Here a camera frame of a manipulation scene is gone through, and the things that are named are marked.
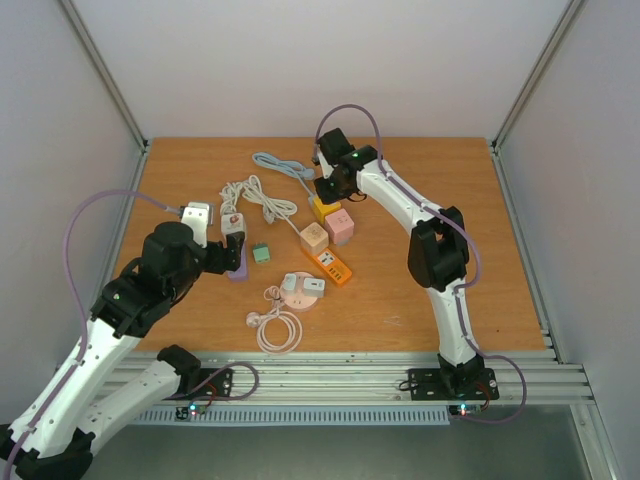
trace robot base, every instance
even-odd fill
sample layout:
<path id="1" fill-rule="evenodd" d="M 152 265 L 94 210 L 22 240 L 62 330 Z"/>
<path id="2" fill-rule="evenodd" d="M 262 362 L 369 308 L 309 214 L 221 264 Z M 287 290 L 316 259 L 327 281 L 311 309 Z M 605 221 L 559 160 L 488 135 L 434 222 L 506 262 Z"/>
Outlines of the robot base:
<path id="1" fill-rule="evenodd" d="M 438 355 L 440 368 L 412 368 L 409 379 L 402 383 L 411 392 L 411 400 L 486 400 L 485 387 L 490 400 L 500 398 L 496 375 L 485 368 L 479 355 L 464 364 L 453 366 Z"/>
<path id="2" fill-rule="evenodd" d="M 215 373 L 217 371 L 217 368 L 201 368 L 198 372 L 198 380 L 195 382 L 195 384 L 200 384 L 201 382 L 209 378 L 212 373 Z M 216 397 L 229 397 L 231 394 L 231 386 L 233 385 L 233 370 L 227 368 L 219 375 L 213 377 L 209 384 L 215 387 Z M 208 385 L 204 385 L 198 390 L 190 393 L 189 395 L 182 397 L 180 400 L 203 400 L 210 396 L 208 393 L 210 390 L 211 389 Z"/>

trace small cube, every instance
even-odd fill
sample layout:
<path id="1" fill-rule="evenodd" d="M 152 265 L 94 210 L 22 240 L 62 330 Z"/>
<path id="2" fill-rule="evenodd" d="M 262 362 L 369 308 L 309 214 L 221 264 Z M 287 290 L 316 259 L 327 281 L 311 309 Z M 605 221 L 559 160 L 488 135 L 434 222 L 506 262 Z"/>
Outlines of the small cube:
<path id="1" fill-rule="evenodd" d="M 344 208 L 327 215 L 324 228 L 329 233 L 329 238 L 336 245 L 344 245 L 353 236 L 355 224 Z"/>
<path id="2" fill-rule="evenodd" d="M 271 260 L 269 247 L 267 247 L 266 243 L 257 243 L 253 246 L 253 259 L 256 263 L 267 263 Z"/>
<path id="3" fill-rule="evenodd" d="M 300 243 L 311 255 L 318 255 L 329 246 L 329 234 L 317 222 L 300 232 Z"/>
<path id="4" fill-rule="evenodd" d="M 311 203 L 311 210 L 313 210 L 313 213 L 315 214 L 320 224 L 324 224 L 324 219 L 327 215 L 333 212 L 337 212 L 341 208 L 342 205 L 340 205 L 340 202 L 332 203 L 331 205 L 325 205 L 317 195 L 313 197 L 313 202 Z"/>

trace light blue cable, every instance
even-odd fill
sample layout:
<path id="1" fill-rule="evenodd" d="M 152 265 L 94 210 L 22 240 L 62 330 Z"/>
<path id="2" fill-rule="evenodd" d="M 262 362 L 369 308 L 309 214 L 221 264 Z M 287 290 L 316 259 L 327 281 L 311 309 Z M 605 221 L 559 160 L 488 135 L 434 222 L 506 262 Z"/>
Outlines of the light blue cable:
<path id="1" fill-rule="evenodd" d="M 313 180 L 315 178 L 316 172 L 313 168 L 307 168 L 295 160 L 280 160 L 266 152 L 254 153 L 252 158 L 254 163 L 259 167 L 275 170 L 277 172 L 284 173 L 289 177 L 297 178 L 304 189 L 309 192 L 309 196 L 313 197 L 315 195 L 305 183 L 305 181 Z"/>

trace yellow block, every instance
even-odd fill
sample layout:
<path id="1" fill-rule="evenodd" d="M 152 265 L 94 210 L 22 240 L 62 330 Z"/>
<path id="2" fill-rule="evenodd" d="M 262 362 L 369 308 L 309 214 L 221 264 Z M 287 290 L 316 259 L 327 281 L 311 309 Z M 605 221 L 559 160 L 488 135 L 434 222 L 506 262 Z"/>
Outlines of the yellow block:
<path id="1" fill-rule="evenodd" d="M 341 208 L 342 205 L 340 205 L 340 202 L 325 205 L 317 195 L 313 197 L 313 203 L 311 204 L 311 209 L 321 225 L 324 225 L 324 217 L 332 214 L 333 212 L 337 212 Z"/>

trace white plug adapter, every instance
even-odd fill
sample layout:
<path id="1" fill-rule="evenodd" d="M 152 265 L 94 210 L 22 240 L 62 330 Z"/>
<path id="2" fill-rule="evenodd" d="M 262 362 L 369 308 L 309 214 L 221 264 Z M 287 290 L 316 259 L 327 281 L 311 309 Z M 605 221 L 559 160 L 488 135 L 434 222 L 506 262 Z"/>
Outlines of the white plug adapter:
<path id="1" fill-rule="evenodd" d="M 247 226 L 244 223 L 244 216 L 241 213 L 225 213 L 220 218 L 220 232 L 223 235 L 231 233 L 247 233 Z"/>
<path id="2" fill-rule="evenodd" d="M 325 281 L 320 278 L 305 278 L 302 283 L 302 293 L 308 297 L 324 297 Z"/>
<path id="3" fill-rule="evenodd" d="M 296 293 L 296 283 L 298 282 L 298 277 L 295 273 L 287 273 L 284 276 L 284 280 L 282 281 L 282 285 L 280 288 L 286 293 Z"/>

